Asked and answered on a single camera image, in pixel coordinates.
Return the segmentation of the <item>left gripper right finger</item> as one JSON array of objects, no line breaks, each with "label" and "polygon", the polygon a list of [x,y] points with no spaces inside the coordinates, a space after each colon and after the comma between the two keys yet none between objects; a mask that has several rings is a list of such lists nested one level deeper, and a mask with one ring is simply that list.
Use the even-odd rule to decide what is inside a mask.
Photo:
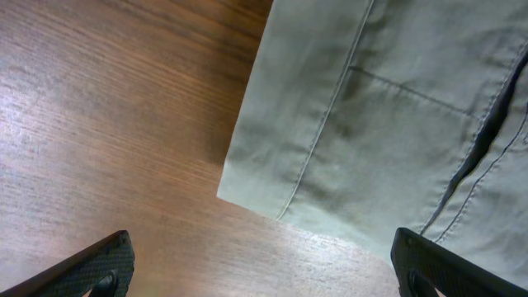
[{"label": "left gripper right finger", "polygon": [[390,258],[402,297],[527,297],[527,290],[410,229],[396,230]]}]

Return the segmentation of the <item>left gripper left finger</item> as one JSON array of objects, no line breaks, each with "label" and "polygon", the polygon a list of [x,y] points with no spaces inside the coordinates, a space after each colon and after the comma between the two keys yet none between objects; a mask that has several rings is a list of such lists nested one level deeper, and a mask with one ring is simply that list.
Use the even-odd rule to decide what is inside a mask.
[{"label": "left gripper left finger", "polygon": [[134,274],[129,233],[117,231],[1,293],[8,297],[126,297]]}]

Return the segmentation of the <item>khaki green cargo shorts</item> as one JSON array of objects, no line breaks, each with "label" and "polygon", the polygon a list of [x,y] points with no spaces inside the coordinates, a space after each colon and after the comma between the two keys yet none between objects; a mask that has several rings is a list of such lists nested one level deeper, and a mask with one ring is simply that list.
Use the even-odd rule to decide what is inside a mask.
[{"label": "khaki green cargo shorts", "polygon": [[527,0],[274,2],[218,195],[526,287]]}]

